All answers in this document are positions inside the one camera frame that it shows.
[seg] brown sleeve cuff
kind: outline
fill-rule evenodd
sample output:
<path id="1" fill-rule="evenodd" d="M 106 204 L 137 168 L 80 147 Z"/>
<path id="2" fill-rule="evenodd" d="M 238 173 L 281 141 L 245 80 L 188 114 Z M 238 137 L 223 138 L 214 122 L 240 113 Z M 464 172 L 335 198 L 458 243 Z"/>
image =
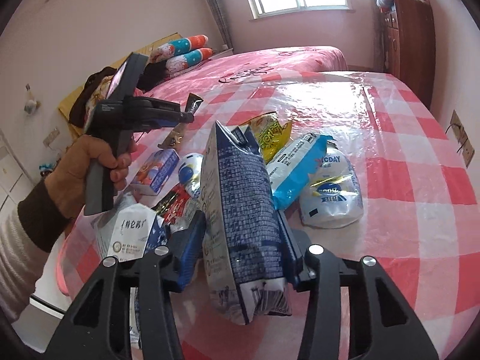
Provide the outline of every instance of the brown sleeve cuff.
<path id="1" fill-rule="evenodd" d="M 53 203 L 44 180 L 18 204 L 18 217 L 28 238 L 47 253 L 70 222 Z"/>

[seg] window frame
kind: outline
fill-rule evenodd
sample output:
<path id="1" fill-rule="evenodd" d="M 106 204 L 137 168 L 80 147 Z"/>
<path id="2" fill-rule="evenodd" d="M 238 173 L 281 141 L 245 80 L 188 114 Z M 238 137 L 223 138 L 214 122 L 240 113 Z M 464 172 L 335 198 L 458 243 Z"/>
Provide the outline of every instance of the window frame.
<path id="1" fill-rule="evenodd" d="M 262 0 L 258 0 L 259 5 L 263 9 L 262 5 Z M 346 12 L 354 12 L 355 10 L 352 7 L 351 0 L 345 0 L 346 4 L 345 5 L 316 5 L 314 7 L 300 7 L 297 6 L 295 8 L 289 8 L 289 9 L 282 9 L 274 12 L 266 12 L 266 13 L 260 13 L 257 8 L 257 4 L 255 0 L 248 0 L 250 4 L 250 9 L 251 13 L 253 15 L 253 19 L 261 19 L 263 17 L 271 17 L 271 16 L 277 16 L 277 15 L 284 15 L 287 13 L 294 13 L 294 12 L 306 12 L 306 11 L 346 11 Z"/>

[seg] sleeve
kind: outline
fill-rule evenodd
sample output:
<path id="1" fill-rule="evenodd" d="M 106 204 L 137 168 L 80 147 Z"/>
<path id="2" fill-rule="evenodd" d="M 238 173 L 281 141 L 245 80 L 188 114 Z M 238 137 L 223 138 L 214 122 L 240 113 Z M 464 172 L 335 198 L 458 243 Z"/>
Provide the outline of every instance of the sleeve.
<path id="1" fill-rule="evenodd" d="M 17 320 L 28 305 L 53 244 L 68 222 L 40 182 L 0 223 L 0 307 L 9 321 Z"/>

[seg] yellow headboard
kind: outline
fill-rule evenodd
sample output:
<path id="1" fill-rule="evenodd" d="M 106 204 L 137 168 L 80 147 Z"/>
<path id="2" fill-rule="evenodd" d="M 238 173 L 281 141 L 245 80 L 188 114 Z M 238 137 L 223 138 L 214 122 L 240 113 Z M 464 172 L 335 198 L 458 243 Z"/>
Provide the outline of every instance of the yellow headboard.
<path id="1" fill-rule="evenodd" d="M 144 46 L 141 49 L 136 50 L 135 52 L 140 53 L 140 54 L 144 54 L 146 56 L 149 56 L 150 53 L 152 52 L 152 50 L 155 50 L 157 47 L 160 47 L 161 45 L 163 45 L 167 42 L 174 41 L 174 40 L 181 39 L 181 38 L 182 38 L 182 36 L 179 33 L 176 32 L 176 33 L 174 33 L 170 36 L 167 36 L 165 38 L 156 40 L 155 42 L 150 43 L 147 46 Z M 128 57 L 128 55 L 124 56 L 123 58 L 120 58 L 118 61 L 116 61 L 112 64 L 106 64 L 105 66 L 112 66 L 113 68 L 118 69 L 127 57 Z M 81 85 L 77 89 L 75 89 L 72 93 L 70 93 L 67 97 L 65 97 L 60 102 L 60 104 L 58 105 L 58 110 L 63 115 L 63 117 L 65 117 L 66 120 L 68 120 L 69 115 L 70 115 L 70 110 L 73 107 L 73 105 L 74 105 L 75 101 L 77 100 L 78 96 L 80 95 L 80 93 L 82 93 L 82 91 L 83 91 L 83 85 Z M 70 133 L 71 133 L 73 139 L 76 139 L 80 135 L 83 134 L 83 131 L 82 131 L 81 128 L 73 126 L 70 123 L 69 123 L 68 127 L 70 129 Z"/>

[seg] barcode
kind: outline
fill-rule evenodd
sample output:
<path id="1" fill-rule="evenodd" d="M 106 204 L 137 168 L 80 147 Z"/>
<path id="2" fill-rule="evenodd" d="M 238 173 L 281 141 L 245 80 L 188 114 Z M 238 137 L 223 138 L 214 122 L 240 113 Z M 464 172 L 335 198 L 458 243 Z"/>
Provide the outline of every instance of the barcode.
<path id="1" fill-rule="evenodd" d="M 262 315 L 269 312 L 279 314 L 289 314 L 289 302 L 284 291 L 268 291 L 264 289 L 251 289 L 253 300 L 255 302 L 255 314 Z"/>

